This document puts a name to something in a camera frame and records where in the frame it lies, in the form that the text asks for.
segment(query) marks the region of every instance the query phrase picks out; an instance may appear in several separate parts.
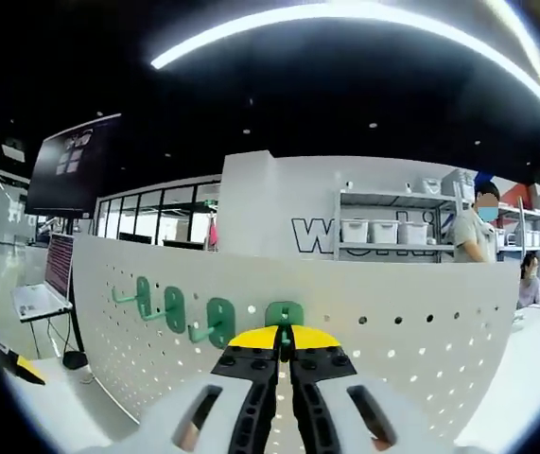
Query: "laptop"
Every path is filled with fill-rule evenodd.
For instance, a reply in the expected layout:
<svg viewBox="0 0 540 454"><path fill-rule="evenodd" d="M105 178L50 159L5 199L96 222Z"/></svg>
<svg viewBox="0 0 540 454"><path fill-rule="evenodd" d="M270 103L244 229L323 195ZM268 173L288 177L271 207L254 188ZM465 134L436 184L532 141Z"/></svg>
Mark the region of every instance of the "laptop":
<svg viewBox="0 0 540 454"><path fill-rule="evenodd" d="M14 288L13 306L21 323L34 322L72 309L69 301L74 237L52 234L44 270L44 282Z"/></svg>

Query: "face mask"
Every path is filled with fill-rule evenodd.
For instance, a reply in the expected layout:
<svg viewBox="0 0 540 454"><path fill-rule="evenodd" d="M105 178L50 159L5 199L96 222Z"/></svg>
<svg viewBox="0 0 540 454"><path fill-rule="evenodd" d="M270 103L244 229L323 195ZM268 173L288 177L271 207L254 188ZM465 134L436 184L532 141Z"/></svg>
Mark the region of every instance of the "face mask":
<svg viewBox="0 0 540 454"><path fill-rule="evenodd" d="M495 206L481 206L478 208L478 216L484 222L490 222L498 218L498 208Z"/></svg>

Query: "laptop screen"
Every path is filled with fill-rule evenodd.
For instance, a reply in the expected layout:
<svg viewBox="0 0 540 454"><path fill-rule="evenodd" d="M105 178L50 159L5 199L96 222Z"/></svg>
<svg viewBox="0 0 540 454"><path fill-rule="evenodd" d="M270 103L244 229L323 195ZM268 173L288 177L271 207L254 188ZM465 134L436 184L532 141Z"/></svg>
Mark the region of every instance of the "laptop screen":
<svg viewBox="0 0 540 454"><path fill-rule="evenodd" d="M64 298L68 296L70 285L73 247L74 238L72 236L53 234L49 241L44 281Z"/></svg>

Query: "person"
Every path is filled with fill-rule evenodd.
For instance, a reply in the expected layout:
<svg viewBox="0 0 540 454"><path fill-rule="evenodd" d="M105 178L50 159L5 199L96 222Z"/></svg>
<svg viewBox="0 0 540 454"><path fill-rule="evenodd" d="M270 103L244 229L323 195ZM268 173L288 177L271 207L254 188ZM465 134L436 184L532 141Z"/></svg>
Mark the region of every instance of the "person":
<svg viewBox="0 0 540 454"><path fill-rule="evenodd" d="M536 253L526 253L520 269L517 309L540 303L540 279L536 276L538 272L538 257Z"/></svg>
<svg viewBox="0 0 540 454"><path fill-rule="evenodd" d="M492 182L476 184L476 201L453 224L455 262L496 262L496 230L500 193Z"/></svg>

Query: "gray shirt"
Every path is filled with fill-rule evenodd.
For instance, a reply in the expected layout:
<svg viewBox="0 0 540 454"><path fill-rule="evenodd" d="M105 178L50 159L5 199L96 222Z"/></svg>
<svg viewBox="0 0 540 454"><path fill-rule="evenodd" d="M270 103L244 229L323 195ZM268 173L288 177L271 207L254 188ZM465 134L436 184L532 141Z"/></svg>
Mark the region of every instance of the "gray shirt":
<svg viewBox="0 0 540 454"><path fill-rule="evenodd" d="M473 241L488 262L496 262L496 231L484 222L473 209L464 210L455 219L454 225L455 262L475 262L463 248L466 241Z"/></svg>

